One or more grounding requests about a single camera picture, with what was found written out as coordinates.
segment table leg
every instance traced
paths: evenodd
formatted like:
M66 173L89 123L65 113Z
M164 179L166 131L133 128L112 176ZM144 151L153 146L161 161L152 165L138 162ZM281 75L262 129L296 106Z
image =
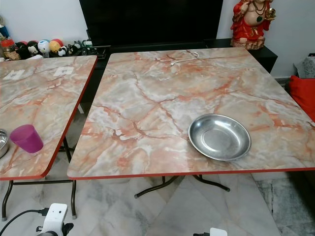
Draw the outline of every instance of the table leg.
M70 153L70 148L68 146L67 139L65 137L63 139L63 145L64 145L64 150L65 150L65 152L67 154L68 162L70 163L70 161L71 161L71 153Z
M77 213L75 211L75 190L77 186L77 181L72 181L72 193L71 193L71 211L72 211L72 219L77 218Z
M74 152L74 148L73 148L73 147L69 147L69 150L70 150L71 152ZM59 148L59 151L58 151L58 152L65 152L64 146L61 146L61 147Z
M163 183L160 184L160 185L157 185L157 186L154 186L154 187L151 187L151 188L148 188L148 189L145 189L143 190L142 192L138 193L138 194L135 194L134 195L134 198L139 198L141 197L142 195L146 194L146 193L149 193L149 192L152 192L154 190L158 190L160 188L163 188L163 187L166 187L168 186L169 184L171 184L175 179L177 179L179 176L173 176L172 178L170 178L168 181L165 181L165 176L162 176L162 181Z
M226 192L229 192L229 191L230 191L230 189L229 189L228 187L225 187L224 185L222 185L222 184L220 184L220 183L203 179L203 178L202 178L202 175L199 175L199 176L193 175L193 177L194 177L196 180L198 180L198 181L200 181L200 182L202 182L202 183L214 185L214 186L216 186L216 187L219 187L219 188L225 190Z
M7 217L6 217L6 203L8 201L9 196L10 196L10 193L12 191L12 187L13 187L13 180L10 180L8 190L5 194L5 197L4 197L3 202L2 202L2 221L6 221L6 219L7 219Z

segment red table edge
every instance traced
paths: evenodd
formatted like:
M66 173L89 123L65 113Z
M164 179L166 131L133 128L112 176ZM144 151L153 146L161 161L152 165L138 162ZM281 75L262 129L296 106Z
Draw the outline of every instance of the red table edge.
M121 176L92 176L92 177L70 177L72 180L91 180L91 179L113 179L113 178L133 178L133 177L160 177L160 176L192 176L192 175L216 175L216 174L248 174L248 173L268 173L268 172L294 172L294 171L315 171L315 167L306 168L286 168L286 169L269 169L269 170L240 170L240 171L212 171L212 172L181 172L165 174L137 174Z
M63 142L63 139L65 138L65 135L66 135L66 133L67 133L67 131L68 131L68 129L69 129L69 126L70 126L70 124L71 124L71 122L72 122L72 120L73 120L73 118L74 118L74 115L75 115L75 113L76 113L76 110L77 110L77 108L78 108L78 106L79 106L79 104L80 104L80 102L81 102L81 99L82 99L82 97L83 97L83 94L84 94L84 92L85 92L85 89L86 89L87 86L88 86L88 83L89 83L89 81L90 81L90 79L91 79L91 76L92 76L92 74L93 74L94 68L95 68L95 66L96 66L96 63L97 63L97 57L96 57L96 60L95 60L95 62L94 62L94 65L93 65L93 67L92 67L92 69L91 69L91 72L90 72L90 74L89 74L89 77L88 77L87 81L85 82L85 85L84 85L84 87L83 87L83 89L82 89L82 91L81 91L81 94L80 94L80 96L79 96L79 99L78 99L77 103L76 103L75 106L74 106L74 109L73 109L72 114L71 114L71 116L70 116L70 118L69 118L69 120L68 120L68 123L67 123L67 125L65 126L65 129L64 129L64 131L63 131L63 134L62 134L62 136L61 136L61 138L60 138L60 140L59 140L59 142L58 142L58 144L57 144L57 147L56 147L56 149L55 149L55 152L53 153L53 156L52 156L52 158L50 159L50 162L49 162L47 168L44 170L44 172L43 172L42 174L40 174L40 175L37 175L37 176L0 177L0 180L40 179L40 178L44 178L44 177L48 174L48 172L50 171L51 167L53 166L53 163L54 163L54 161L55 161L55 159L56 159L56 156L57 156L57 154L58 154L58 152L59 152L59 148L60 148L60 146L61 146L61 144L62 144L62 142Z

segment red figurine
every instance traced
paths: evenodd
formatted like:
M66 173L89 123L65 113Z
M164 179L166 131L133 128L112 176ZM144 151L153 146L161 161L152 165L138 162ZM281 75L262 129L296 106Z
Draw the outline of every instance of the red figurine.
M241 0L234 7L233 47L247 50L264 46L264 30L269 30L270 22L275 19L276 11L270 8L273 0Z

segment purple plastic cup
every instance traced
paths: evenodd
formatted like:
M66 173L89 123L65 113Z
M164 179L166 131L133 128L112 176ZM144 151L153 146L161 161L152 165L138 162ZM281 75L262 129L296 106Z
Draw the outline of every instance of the purple plastic cup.
M41 150L44 146L43 141L31 124L17 127L10 134L10 139L23 150L34 153Z

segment white device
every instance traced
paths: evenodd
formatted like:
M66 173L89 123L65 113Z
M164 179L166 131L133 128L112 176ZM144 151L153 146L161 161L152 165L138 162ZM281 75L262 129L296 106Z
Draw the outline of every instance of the white device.
M49 48L49 42L47 40L40 40L39 43L37 44L38 49L41 53L49 53L50 48Z
M227 232L225 230L211 228L210 229L210 236L227 236Z
M68 206L66 204L52 203L41 231L54 231L58 236L63 236L62 227L67 211Z

